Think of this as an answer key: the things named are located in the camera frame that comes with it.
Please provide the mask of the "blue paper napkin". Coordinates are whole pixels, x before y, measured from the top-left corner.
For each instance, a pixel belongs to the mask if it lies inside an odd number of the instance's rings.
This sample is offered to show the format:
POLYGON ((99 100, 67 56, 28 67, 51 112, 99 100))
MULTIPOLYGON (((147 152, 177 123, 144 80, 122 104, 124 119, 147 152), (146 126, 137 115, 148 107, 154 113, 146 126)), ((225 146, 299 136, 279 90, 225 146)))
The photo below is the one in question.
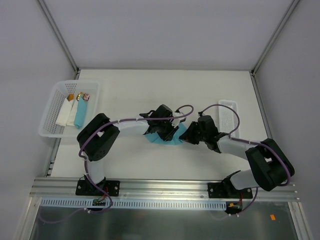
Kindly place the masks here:
POLYGON ((179 137, 187 130, 186 126, 183 123, 180 123, 178 125, 178 130, 174 133, 172 140, 164 141, 160 138, 158 133, 149 133, 146 134, 146 139, 153 144, 158 145, 168 145, 168 146, 179 146, 183 143, 182 140, 179 139, 179 137))

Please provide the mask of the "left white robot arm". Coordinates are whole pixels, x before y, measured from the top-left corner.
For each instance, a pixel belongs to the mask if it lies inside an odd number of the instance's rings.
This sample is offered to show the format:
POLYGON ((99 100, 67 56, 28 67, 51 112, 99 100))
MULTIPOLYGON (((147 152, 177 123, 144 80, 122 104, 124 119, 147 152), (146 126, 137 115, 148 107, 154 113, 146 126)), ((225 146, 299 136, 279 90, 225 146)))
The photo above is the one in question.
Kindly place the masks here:
POLYGON ((164 104, 135 118, 111 121, 104 113, 96 115, 77 136, 87 189, 93 195, 104 191, 103 158, 118 138, 144 135, 151 143, 178 145, 181 143, 179 124, 184 120, 182 112, 172 111, 164 104))

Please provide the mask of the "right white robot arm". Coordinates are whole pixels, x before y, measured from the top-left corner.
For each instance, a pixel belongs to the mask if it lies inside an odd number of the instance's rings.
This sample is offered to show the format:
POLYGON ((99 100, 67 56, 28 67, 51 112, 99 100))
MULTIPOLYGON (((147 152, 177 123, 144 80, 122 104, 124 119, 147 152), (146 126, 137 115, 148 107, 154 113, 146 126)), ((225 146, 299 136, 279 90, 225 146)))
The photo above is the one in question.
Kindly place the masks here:
POLYGON ((293 165, 273 139, 249 142, 229 137, 227 133, 219 132, 209 115, 193 121, 179 138, 193 145, 203 142, 211 151, 248 161, 249 170, 238 170, 209 188, 208 194, 213 198, 240 198, 241 193, 256 187, 269 192, 288 184, 295 174, 293 165))

